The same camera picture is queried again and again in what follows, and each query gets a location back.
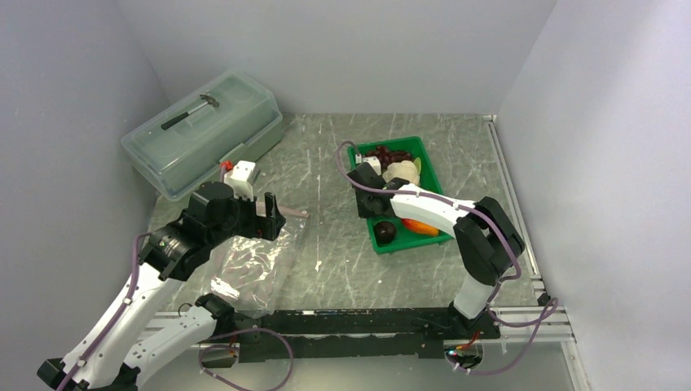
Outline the dark red grape bunch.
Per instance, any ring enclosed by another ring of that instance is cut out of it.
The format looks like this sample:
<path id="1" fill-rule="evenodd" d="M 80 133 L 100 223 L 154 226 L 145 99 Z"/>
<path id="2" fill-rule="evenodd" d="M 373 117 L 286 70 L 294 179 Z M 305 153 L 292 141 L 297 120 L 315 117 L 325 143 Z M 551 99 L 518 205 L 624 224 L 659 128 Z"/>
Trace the dark red grape bunch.
<path id="1" fill-rule="evenodd" d="M 387 168 L 393 163 L 403 162 L 405 160 L 414 161 L 415 157 L 411 152 L 405 150 L 392 150 L 384 145 L 375 146 L 375 148 L 365 153 L 366 157 L 376 157 L 382 168 Z"/>

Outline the clear zip top bag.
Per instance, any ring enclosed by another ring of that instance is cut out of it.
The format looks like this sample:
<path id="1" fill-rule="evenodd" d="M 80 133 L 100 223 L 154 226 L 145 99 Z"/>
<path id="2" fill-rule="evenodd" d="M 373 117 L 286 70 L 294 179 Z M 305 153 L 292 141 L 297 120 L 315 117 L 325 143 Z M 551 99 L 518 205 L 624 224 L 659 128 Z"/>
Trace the clear zip top bag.
<path id="1" fill-rule="evenodd" d="M 273 241 L 236 236 L 215 248 L 206 290 L 252 319 L 273 314 L 309 218 L 305 210 L 290 211 Z"/>

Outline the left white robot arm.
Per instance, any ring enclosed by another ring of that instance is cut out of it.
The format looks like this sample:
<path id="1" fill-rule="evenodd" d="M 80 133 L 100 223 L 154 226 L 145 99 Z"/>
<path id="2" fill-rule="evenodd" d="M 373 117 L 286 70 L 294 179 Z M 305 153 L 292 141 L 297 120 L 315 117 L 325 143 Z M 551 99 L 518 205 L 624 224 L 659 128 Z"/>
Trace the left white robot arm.
<path id="1" fill-rule="evenodd" d="M 275 195 L 264 195 L 265 213 L 260 215 L 256 197 L 241 196 L 239 189 L 205 182 L 175 220 L 138 235 L 132 271 L 122 290 L 77 346 L 41 364 L 38 378 L 53 390 L 139 390 L 191 345 L 222 342 L 237 334 L 235 309 L 220 296 L 206 293 L 172 325 L 146 340 L 139 338 L 217 246 L 236 236 L 278 239 L 286 219 Z"/>

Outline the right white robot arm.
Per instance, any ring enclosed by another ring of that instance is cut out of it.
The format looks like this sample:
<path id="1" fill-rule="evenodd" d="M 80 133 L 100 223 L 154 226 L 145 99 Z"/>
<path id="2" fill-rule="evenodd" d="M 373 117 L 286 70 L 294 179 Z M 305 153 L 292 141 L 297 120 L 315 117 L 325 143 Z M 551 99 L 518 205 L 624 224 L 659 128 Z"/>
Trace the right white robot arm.
<path id="1" fill-rule="evenodd" d="M 407 181 L 401 186 L 373 187 L 367 180 L 381 177 L 367 163 L 350 173 L 339 170 L 353 187 L 382 199 L 395 217 L 424 223 L 455 238 L 469 276 L 451 303 L 449 327 L 459 338 L 470 337 L 480 328 L 480 315 L 500 284 L 522 275 L 517 259 L 526 243 L 498 201 L 488 196 L 479 201 L 452 199 Z"/>

